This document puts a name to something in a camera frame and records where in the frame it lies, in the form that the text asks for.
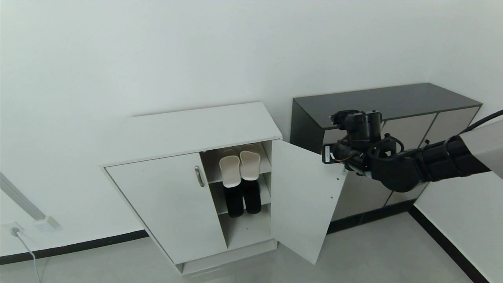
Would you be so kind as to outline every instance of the floor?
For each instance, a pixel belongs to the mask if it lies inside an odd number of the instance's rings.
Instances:
[[[407,213],[327,236],[312,265],[277,251],[180,276],[149,238],[37,260],[42,282],[321,283],[471,280]],[[35,283],[31,261],[0,266],[1,283]]]

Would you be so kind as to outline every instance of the electrical outlet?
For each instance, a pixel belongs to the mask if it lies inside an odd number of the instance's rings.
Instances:
[[[11,229],[14,228],[14,227],[18,228],[20,232],[24,231],[23,227],[21,227],[16,222],[2,224],[2,225],[0,225],[0,230],[7,231],[8,233],[10,233]]]
[[[35,226],[40,232],[52,232],[56,231],[59,224],[56,220],[54,220],[54,218],[52,218],[52,216],[46,216],[42,220],[35,221],[33,226]]]

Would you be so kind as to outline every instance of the cabinet door handle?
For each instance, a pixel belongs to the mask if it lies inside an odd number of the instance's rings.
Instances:
[[[201,187],[204,187],[204,182],[203,182],[203,178],[201,177],[201,171],[199,171],[199,166],[194,167],[194,169],[196,170],[196,176],[197,176],[197,180],[199,181],[199,185]]]

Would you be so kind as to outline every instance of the white slipper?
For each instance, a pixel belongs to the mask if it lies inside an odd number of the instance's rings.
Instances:
[[[243,146],[239,153],[241,158],[241,178],[246,181],[254,181],[260,174],[260,154],[256,145],[248,144]]]
[[[241,183],[239,174],[239,157],[235,150],[226,150],[220,159],[220,171],[222,172],[222,183],[226,188],[236,187]]]

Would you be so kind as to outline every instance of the cabinet top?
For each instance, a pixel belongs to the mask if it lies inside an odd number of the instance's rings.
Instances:
[[[107,136],[102,166],[282,138],[262,102],[131,117]]]
[[[384,120],[480,106],[482,103],[423,83],[293,99],[321,128],[335,128],[329,117],[340,110],[381,111]]]

